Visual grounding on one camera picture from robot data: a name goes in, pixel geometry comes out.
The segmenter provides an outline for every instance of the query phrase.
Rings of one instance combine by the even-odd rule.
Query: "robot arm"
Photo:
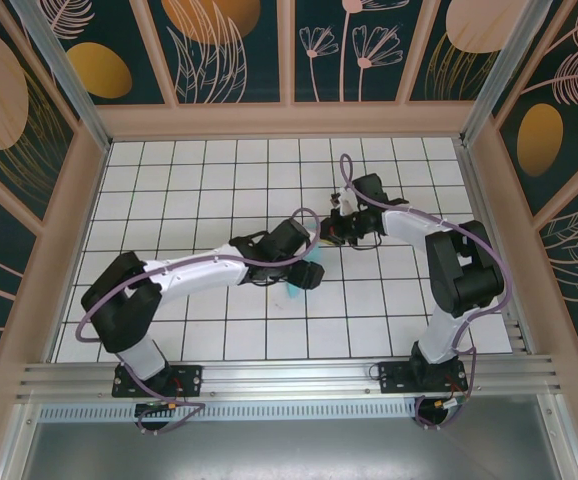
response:
[[[143,262],[134,252],[119,255],[83,295],[81,303],[91,310],[112,289],[140,274],[155,274],[135,283],[132,291],[121,291],[91,317],[105,350],[129,365],[147,387],[160,392],[170,383],[170,368],[147,334],[156,310],[181,296],[215,287],[246,283],[265,286],[284,280],[303,289],[313,289],[324,275],[322,266],[299,260],[277,267],[273,263],[293,258],[312,241],[311,235],[293,218],[284,220],[272,232],[236,237],[217,249],[186,257],[187,265],[168,269],[181,259]],[[218,258],[229,255],[230,260]],[[255,260],[268,266],[250,266]]]
[[[376,174],[354,180],[354,187],[381,203],[400,205],[403,199],[389,200]],[[336,208],[322,223],[322,240],[335,245],[358,240],[376,232],[404,240],[427,255],[431,290],[436,307],[429,327],[413,346],[410,363],[421,386],[444,381],[451,364],[457,361],[460,328],[476,308],[488,306],[504,290],[502,272],[493,258],[479,245],[438,222],[400,210],[384,210],[358,198],[358,210],[349,213],[350,199],[332,196]],[[461,225],[488,243],[484,226],[477,221]]]

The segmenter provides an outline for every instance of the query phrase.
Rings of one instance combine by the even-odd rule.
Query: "white tile floor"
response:
[[[391,198],[463,222],[471,206],[448,138],[344,138],[126,142],[114,144],[54,358],[114,361],[76,342],[80,298],[121,251],[178,258],[231,237],[272,229],[300,205],[327,215],[342,184],[334,161],[378,173]],[[424,254],[385,238],[376,250],[323,247],[315,290],[218,288],[164,306],[150,328],[173,361],[408,355],[433,298]],[[88,328],[89,334],[95,334]],[[502,316],[476,322],[463,347],[507,353]]]

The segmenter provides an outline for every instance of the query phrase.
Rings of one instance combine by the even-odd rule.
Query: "black mounting plate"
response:
[[[172,365],[171,378],[158,393],[168,398],[199,397],[201,385],[202,367],[200,365]],[[151,397],[151,395],[136,385],[127,369],[122,365],[116,367],[111,396],[114,398]]]
[[[455,367],[447,374],[455,382],[458,387],[460,387],[465,392],[467,391],[467,376],[465,374],[465,367],[462,362],[456,361],[454,363]],[[448,381],[442,381],[437,383],[432,383],[426,386],[421,386],[416,382],[416,377],[414,376],[411,363],[408,360],[399,362],[380,362],[374,368],[373,378],[377,376],[380,381],[380,392],[381,393],[439,393],[439,392],[451,392],[451,383]]]

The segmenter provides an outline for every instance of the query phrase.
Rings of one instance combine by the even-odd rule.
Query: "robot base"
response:
[[[164,368],[162,372],[145,382],[145,385],[167,398],[199,397],[202,384],[200,365],[176,365]],[[115,370],[111,396],[114,398],[151,398],[131,378],[127,369],[118,365]]]
[[[381,393],[449,393],[452,382],[463,391],[469,387],[458,357],[437,365],[427,363],[418,342],[409,360],[378,363],[378,379]]]

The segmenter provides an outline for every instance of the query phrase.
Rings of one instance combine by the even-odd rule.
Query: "gray floor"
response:
[[[162,437],[131,424],[48,424],[27,480],[551,480],[537,403],[474,398],[446,430],[409,418],[193,422]]]

